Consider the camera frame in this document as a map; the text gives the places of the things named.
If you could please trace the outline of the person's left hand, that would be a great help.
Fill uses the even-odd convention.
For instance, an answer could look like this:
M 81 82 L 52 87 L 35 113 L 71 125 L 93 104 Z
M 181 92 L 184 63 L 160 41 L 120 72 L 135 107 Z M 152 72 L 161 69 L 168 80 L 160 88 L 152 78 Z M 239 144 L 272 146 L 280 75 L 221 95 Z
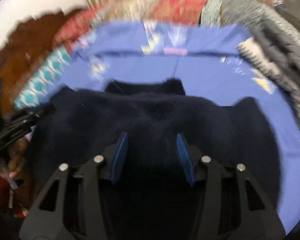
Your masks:
M 7 148 L 8 162 L 0 157 L 0 176 L 4 179 L 14 179 L 22 172 L 26 163 L 24 153 L 29 141 L 23 137 Z

